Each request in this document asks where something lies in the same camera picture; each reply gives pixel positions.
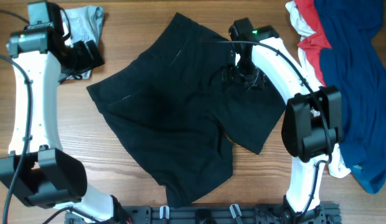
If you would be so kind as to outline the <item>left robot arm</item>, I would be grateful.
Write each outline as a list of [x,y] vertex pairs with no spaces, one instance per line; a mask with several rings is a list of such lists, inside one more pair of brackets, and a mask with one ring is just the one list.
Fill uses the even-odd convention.
[[16,79],[14,130],[8,155],[0,158],[6,198],[67,211],[85,223],[130,223],[119,201],[91,186],[83,164],[63,151],[57,128],[60,76],[79,78],[103,65],[98,47],[92,40],[67,45],[71,25],[59,5],[36,1],[27,9],[29,22],[11,34],[4,56]]

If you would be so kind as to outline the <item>black shorts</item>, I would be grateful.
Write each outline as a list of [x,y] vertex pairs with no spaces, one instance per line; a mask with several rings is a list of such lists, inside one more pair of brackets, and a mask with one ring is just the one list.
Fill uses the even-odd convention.
[[232,147],[258,154],[285,110],[272,86],[225,82],[233,47],[176,14],[126,68],[87,90],[132,158],[186,207],[233,174]]

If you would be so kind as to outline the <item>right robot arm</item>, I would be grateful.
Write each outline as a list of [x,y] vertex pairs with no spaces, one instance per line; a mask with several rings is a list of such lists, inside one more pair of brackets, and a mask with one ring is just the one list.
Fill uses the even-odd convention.
[[337,205],[319,199],[322,171],[338,164],[337,143],[342,141],[341,94],[304,73],[272,26],[254,29],[247,18],[229,28],[235,63],[222,74],[224,81],[246,89],[272,84],[286,104],[281,129],[283,144],[292,157],[289,189],[281,205],[262,205],[262,222],[333,223]]

